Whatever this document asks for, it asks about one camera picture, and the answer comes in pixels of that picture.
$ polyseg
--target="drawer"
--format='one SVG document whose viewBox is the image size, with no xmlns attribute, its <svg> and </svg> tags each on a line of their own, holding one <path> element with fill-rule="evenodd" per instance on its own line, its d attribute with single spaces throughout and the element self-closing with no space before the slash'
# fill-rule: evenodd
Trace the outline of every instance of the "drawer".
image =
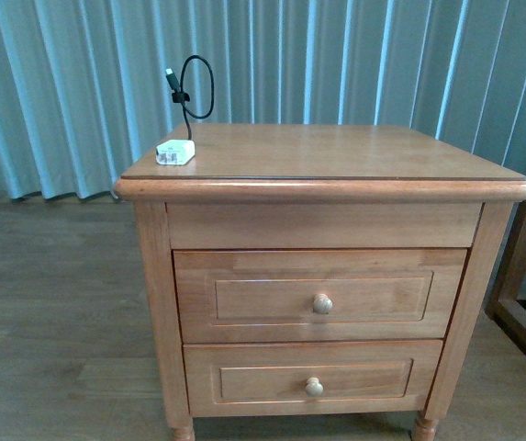
<svg viewBox="0 0 526 441">
<path fill-rule="evenodd" d="M 167 204 L 173 249 L 426 248 L 473 242 L 481 204 Z"/>
<path fill-rule="evenodd" d="M 422 409 L 442 341 L 186 345 L 193 416 Z M 309 396 L 309 379 L 323 391 Z"/>
<path fill-rule="evenodd" d="M 465 254 L 464 249 L 177 251 L 184 342 L 442 338 Z M 320 309 L 325 299 L 330 311 Z"/>
</svg>

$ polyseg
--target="charging cable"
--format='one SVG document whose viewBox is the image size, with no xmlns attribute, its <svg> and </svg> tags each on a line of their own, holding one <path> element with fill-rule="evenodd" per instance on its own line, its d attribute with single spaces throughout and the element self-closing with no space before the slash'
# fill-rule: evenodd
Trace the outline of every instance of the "charging cable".
<svg viewBox="0 0 526 441">
<path fill-rule="evenodd" d="M 185 105 L 185 102 L 191 101 L 189 94 L 187 94 L 186 91 L 183 89 L 185 70 L 187 69 L 187 65 L 189 64 L 189 62 L 191 62 L 192 60 L 199 60 L 203 62 L 209 70 L 209 78 L 211 83 L 211 102 L 209 104 L 209 111 L 204 115 L 197 115 L 196 113 L 189 110 Z M 187 58 L 187 60 L 185 60 L 183 64 L 183 70 L 181 71 L 181 83 L 177 81 L 177 75 L 174 74 L 172 69 L 167 69 L 165 73 L 167 81 L 169 82 L 169 86 L 173 89 L 173 102 L 179 103 L 183 107 L 183 119 L 185 120 L 185 125 L 187 126 L 187 139 L 191 140 L 191 125 L 189 124 L 189 120 L 187 119 L 187 114 L 189 114 L 195 119 L 205 119 L 211 115 L 211 112 L 214 110 L 214 73 L 211 70 L 209 62 L 207 62 L 205 58 L 199 55 L 191 55 L 189 58 Z"/>
</svg>

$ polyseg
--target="wooden knob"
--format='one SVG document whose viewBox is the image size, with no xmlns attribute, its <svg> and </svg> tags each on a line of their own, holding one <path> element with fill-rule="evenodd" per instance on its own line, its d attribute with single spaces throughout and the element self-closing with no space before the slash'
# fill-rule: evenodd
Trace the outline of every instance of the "wooden knob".
<svg viewBox="0 0 526 441">
<path fill-rule="evenodd" d="M 306 394 L 310 397 L 318 397 L 324 391 L 324 387 L 319 382 L 319 379 L 312 377 L 308 379 L 308 384 L 306 386 Z"/>
<path fill-rule="evenodd" d="M 332 300 L 326 294 L 318 294 L 314 298 L 314 312 L 316 314 L 327 314 L 332 311 Z"/>
</svg>

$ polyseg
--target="bottom drawer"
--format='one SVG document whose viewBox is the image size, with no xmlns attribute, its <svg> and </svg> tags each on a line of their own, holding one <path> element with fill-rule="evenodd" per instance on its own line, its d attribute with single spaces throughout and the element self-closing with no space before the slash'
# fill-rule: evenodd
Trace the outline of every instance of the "bottom drawer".
<svg viewBox="0 0 526 441">
<path fill-rule="evenodd" d="M 424 407 L 441 340 L 186 345 L 193 416 L 409 411 Z M 310 396 L 306 392 L 321 394 Z"/>
</svg>

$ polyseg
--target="turned wooden leg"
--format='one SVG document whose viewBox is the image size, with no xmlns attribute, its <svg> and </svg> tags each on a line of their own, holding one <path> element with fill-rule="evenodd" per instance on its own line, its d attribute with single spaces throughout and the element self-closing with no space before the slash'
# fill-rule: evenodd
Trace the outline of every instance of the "turned wooden leg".
<svg viewBox="0 0 526 441">
<path fill-rule="evenodd" d="M 413 426 L 411 441 L 433 441 L 439 422 L 440 420 L 428 420 L 420 413 Z"/>
<path fill-rule="evenodd" d="M 196 434 L 193 431 L 193 427 L 179 427 L 173 429 L 173 440 L 174 441 L 196 441 Z"/>
</svg>

